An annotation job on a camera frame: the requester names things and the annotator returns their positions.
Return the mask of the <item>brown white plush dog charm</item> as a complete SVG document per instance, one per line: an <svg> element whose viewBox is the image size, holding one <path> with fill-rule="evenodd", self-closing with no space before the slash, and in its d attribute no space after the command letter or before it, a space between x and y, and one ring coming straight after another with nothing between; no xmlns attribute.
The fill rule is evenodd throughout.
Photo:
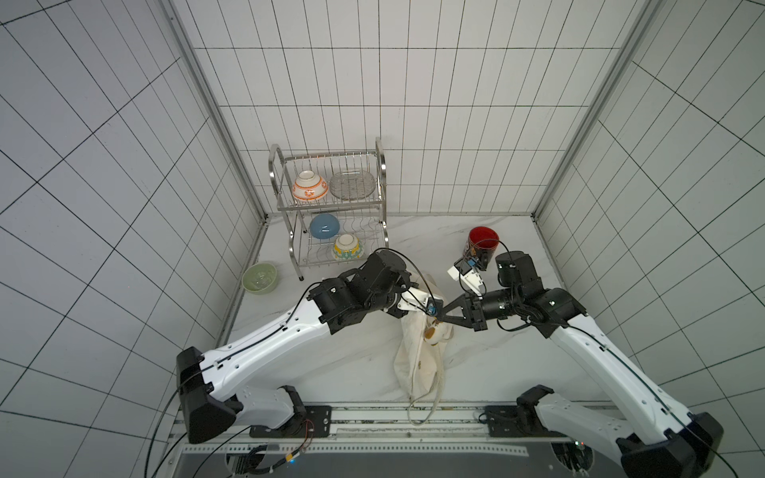
<svg viewBox="0 0 765 478"><path fill-rule="evenodd" d="M443 337L444 328L440 323L433 323L424 330L424 342L434 345L438 344Z"/></svg>

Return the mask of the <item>cream canvas tote bag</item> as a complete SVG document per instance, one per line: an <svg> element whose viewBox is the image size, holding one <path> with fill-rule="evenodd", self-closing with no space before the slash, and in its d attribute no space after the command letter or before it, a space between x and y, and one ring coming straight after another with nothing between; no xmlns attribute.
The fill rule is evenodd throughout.
<svg viewBox="0 0 765 478"><path fill-rule="evenodd" d="M424 330L433 323L444 328L438 344L424 342ZM437 410L445 389L446 373L443 355L454 331L451 324L434 321L424 313L408 313L400 319L402 341L394 358L394 373L400 388L408 397L406 415L412 426L423 426ZM416 405L432 396L432 406L425 418L414 418Z"/></svg>

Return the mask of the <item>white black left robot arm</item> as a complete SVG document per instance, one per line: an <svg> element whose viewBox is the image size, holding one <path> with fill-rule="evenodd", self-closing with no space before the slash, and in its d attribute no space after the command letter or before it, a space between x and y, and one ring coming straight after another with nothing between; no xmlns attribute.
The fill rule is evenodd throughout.
<svg viewBox="0 0 765 478"><path fill-rule="evenodd" d="M309 285L292 309L244 338L207 352L183 350L177 356L177 397L189 443L207 442L235 425L293 426L305 415L296 388L257 388L259 370L372 313L434 317L443 305L442 294L410 273L402 254L382 248L360 267Z"/></svg>

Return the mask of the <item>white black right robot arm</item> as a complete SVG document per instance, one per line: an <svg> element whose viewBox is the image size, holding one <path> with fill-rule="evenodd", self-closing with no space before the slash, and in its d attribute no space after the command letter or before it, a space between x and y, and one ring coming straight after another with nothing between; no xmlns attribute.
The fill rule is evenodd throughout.
<svg viewBox="0 0 765 478"><path fill-rule="evenodd" d="M491 320L521 318L579 364L622 414L601 414L538 384L516 400L511 417L519 430L583 441L630 477L700 477L711 468L724 434L711 414L691 412L635 368L576 299L543 286L528 254L505 252L495 262L500 287L491 292L482 291L474 260L454 263L448 274L465 292L437 309L438 320L481 332Z"/></svg>

